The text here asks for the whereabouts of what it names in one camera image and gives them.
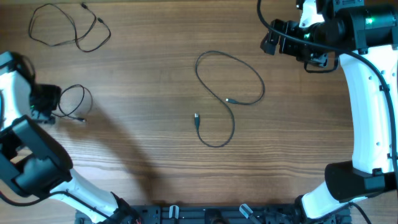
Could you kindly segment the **black USB cable short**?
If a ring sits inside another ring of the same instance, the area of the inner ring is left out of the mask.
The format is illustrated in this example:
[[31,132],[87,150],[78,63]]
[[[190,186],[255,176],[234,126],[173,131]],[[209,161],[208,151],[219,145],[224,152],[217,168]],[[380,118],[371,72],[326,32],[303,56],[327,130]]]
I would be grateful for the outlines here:
[[[77,88],[81,90],[81,97],[73,109],[71,109],[70,111],[66,111],[65,109],[63,109],[62,106],[63,97],[68,91]],[[93,104],[94,104],[94,98],[92,92],[82,84],[74,84],[61,91],[60,99],[56,104],[56,112],[52,112],[52,115],[55,116],[56,118],[69,119],[84,123],[87,122],[85,116],[91,113],[93,109]],[[86,107],[86,111],[84,114],[78,115],[79,110],[82,106]]]

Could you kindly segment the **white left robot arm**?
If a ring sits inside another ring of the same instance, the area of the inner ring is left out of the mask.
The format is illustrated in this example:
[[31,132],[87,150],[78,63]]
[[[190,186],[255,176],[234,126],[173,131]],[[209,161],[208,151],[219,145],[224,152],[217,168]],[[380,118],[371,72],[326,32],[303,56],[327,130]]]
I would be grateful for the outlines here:
[[35,70],[25,56],[1,54],[1,180],[32,202],[1,199],[15,207],[29,207],[44,200],[63,202],[92,223],[137,223],[139,214],[112,192],[101,190],[82,177],[64,147],[40,127],[53,123],[62,90],[38,84]]

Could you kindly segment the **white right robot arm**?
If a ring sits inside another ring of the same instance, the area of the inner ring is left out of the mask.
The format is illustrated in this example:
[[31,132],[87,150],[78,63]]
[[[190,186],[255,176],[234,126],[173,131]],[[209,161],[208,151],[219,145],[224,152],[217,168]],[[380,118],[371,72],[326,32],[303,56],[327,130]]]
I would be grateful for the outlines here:
[[266,23],[261,49],[291,55],[325,73],[329,53],[344,71],[354,130],[349,161],[299,196],[294,223],[326,220],[356,202],[397,190],[397,9],[363,1],[297,1],[301,20]]

